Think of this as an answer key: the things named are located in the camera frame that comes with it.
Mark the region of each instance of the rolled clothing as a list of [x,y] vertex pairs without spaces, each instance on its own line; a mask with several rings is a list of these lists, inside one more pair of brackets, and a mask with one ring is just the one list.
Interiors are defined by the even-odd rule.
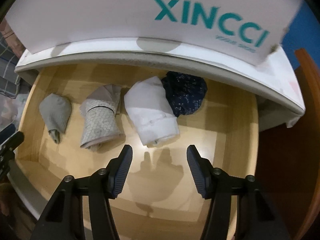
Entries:
[[80,147],[96,150],[103,142],[119,137],[122,132],[116,124],[121,87],[105,85],[97,88],[80,106],[84,130]]
[[161,82],[176,117],[193,114],[198,110],[207,92],[203,78],[184,73],[169,71]]
[[143,145],[157,144],[180,133],[158,77],[135,83],[124,96],[124,106]]
[[65,133],[71,115],[69,100],[56,94],[50,94],[40,103],[39,110],[50,137],[55,143],[60,143],[60,133]]

